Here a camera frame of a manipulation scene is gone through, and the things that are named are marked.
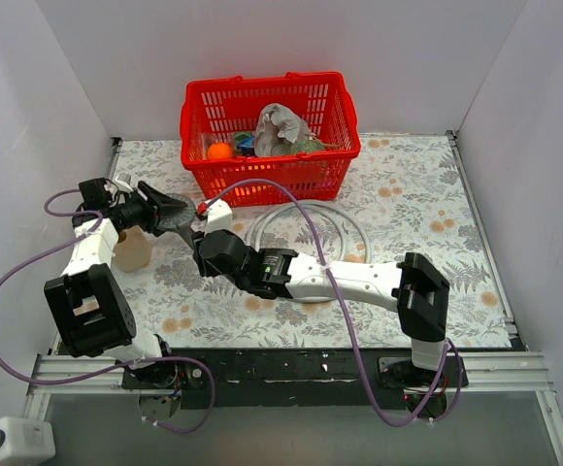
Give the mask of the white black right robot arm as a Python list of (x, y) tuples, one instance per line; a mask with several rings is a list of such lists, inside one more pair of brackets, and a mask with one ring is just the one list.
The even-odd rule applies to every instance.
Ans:
[(224, 277), (262, 299), (336, 300), (367, 303), (395, 313), (411, 340), (410, 372), (421, 385), (446, 372), (448, 280), (420, 253), (401, 262), (330, 261), (322, 249), (314, 256), (289, 249), (253, 247), (230, 230), (232, 212), (221, 196), (196, 207), (155, 191), (146, 183), (139, 194), (154, 202), (149, 228), (176, 233), (193, 251), (201, 276)]

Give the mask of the grey shower head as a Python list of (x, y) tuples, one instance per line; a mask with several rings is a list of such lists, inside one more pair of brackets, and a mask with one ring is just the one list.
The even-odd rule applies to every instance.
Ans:
[(169, 196), (182, 200), (186, 203), (186, 209), (177, 216), (172, 216), (175, 223), (175, 231), (169, 232), (179, 235), (183, 241), (195, 250), (195, 241), (203, 236), (201, 232), (196, 232), (192, 228), (192, 223), (197, 219), (197, 208), (193, 200), (185, 195), (172, 193)]

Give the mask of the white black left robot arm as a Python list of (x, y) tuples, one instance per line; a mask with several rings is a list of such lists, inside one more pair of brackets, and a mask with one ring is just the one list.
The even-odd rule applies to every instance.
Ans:
[(79, 183), (79, 192), (83, 201), (72, 217), (77, 242), (61, 275), (44, 286), (62, 343), (73, 357), (111, 357), (126, 362), (138, 381), (169, 387), (179, 377), (169, 346), (137, 330), (111, 270), (119, 234), (134, 226), (151, 231), (159, 204), (106, 178)]

